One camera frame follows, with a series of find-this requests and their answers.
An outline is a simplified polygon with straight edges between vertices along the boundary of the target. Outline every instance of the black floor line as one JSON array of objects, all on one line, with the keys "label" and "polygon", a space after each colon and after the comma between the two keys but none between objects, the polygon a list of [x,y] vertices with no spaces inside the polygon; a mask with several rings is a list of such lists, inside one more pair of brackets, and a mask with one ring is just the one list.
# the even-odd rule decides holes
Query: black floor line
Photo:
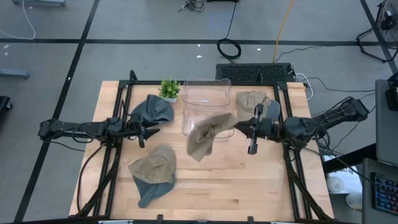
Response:
[{"label": "black floor line", "polygon": [[[242,45],[275,45],[276,40],[235,40]],[[217,44],[218,40],[201,39],[153,39],[153,40],[127,40],[127,39],[85,39],[84,44]],[[0,39],[0,43],[27,43],[27,44],[79,44],[80,39],[35,39],[17,40]],[[364,46],[377,46],[377,41],[362,42]],[[323,41],[323,40],[281,40],[279,45],[320,45],[320,46],[358,46],[354,40]]]},{"label": "black floor line", "polygon": [[[72,64],[70,65],[69,71],[68,71],[68,75],[65,79],[65,83],[63,84],[63,88],[60,94],[60,97],[58,99],[58,103],[57,106],[55,107],[55,111],[53,113],[52,118],[53,119],[58,119],[60,114],[61,114],[61,110],[62,110],[62,106],[65,102],[65,98],[67,97],[67,93],[68,93],[68,89],[70,86],[70,83],[72,81],[73,75],[75,73],[77,64],[79,62],[79,58],[81,55],[81,52],[83,50],[84,47],[84,41],[87,38],[88,32],[90,31],[90,27],[91,24],[93,22],[94,19],[94,15],[95,12],[97,10],[98,4],[99,4],[100,0],[95,0],[93,3],[93,6],[91,7],[91,11],[90,11],[90,15],[88,16],[88,20],[86,22],[86,26],[83,30],[83,33],[81,35],[80,41],[79,41],[79,45],[77,47],[75,56],[73,57],[72,60]],[[30,199],[32,197],[33,191],[35,189],[36,183],[37,183],[37,179],[39,178],[40,175],[40,171],[42,169],[45,157],[47,155],[47,151],[49,150],[49,143],[43,143],[42,147],[40,148],[40,152],[38,155],[38,158],[36,160],[35,166],[33,168],[32,174],[30,175],[30,179],[27,183],[24,195],[22,196],[22,200],[21,203],[19,204],[18,207],[18,211],[15,215],[15,219],[14,222],[22,222],[24,217],[25,217],[25,213],[27,210],[27,207],[29,205]]]},{"label": "black floor line", "polygon": [[[389,49],[387,47],[386,42],[382,38],[382,35],[381,35],[380,31],[376,27],[376,21],[374,20],[373,15],[372,15],[371,11],[369,10],[368,4],[366,4],[366,0],[360,0],[360,1],[361,1],[363,9],[365,10],[365,14],[368,17],[368,20],[369,20],[369,22],[370,22],[370,24],[371,24],[371,26],[373,28],[374,35],[376,35],[377,40],[380,43],[380,46],[381,46],[381,49],[383,51],[384,56],[386,57],[387,60],[391,59],[390,51],[389,51]],[[388,62],[388,65],[390,66],[390,69],[391,69],[393,74],[398,72],[397,65],[396,65],[395,61]]]}]

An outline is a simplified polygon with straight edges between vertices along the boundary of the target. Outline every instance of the white pot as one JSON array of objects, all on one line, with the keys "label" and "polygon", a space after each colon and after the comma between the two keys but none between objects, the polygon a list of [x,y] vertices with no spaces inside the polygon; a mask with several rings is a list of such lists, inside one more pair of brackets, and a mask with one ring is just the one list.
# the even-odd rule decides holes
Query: white pot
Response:
[{"label": "white pot", "polygon": [[167,101],[167,102],[169,102],[169,103],[175,103],[175,102],[177,102],[177,99],[176,98],[164,98],[164,97],[162,97],[165,101]]}]

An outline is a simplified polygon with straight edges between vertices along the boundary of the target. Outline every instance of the keyboard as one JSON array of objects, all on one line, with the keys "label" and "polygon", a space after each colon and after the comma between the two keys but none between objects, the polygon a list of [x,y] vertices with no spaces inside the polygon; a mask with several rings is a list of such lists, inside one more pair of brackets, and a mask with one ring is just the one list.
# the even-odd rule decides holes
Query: keyboard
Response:
[{"label": "keyboard", "polygon": [[377,173],[371,173],[371,180],[375,183],[372,190],[373,208],[398,215],[398,182]]}]

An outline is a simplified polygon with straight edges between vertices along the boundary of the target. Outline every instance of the small green plant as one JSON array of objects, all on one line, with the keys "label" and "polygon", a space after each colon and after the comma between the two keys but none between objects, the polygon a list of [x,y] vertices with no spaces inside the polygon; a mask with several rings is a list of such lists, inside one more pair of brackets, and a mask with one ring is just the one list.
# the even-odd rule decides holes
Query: small green plant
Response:
[{"label": "small green plant", "polygon": [[159,88],[159,96],[163,98],[177,98],[177,94],[180,91],[180,84],[177,81],[169,80],[162,81],[162,87]]}]

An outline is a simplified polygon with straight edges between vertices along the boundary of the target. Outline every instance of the potted plant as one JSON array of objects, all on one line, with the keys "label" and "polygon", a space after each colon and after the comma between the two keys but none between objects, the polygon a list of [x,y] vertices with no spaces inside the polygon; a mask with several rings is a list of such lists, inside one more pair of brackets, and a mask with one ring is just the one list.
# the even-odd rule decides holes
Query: potted plant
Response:
[{"label": "potted plant", "polygon": [[180,84],[177,81],[172,81],[170,78],[169,80],[162,81],[162,86],[159,88],[159,90],[160,97],[167,102],[175,103],[177,101],[177,95],[180,91]]}]

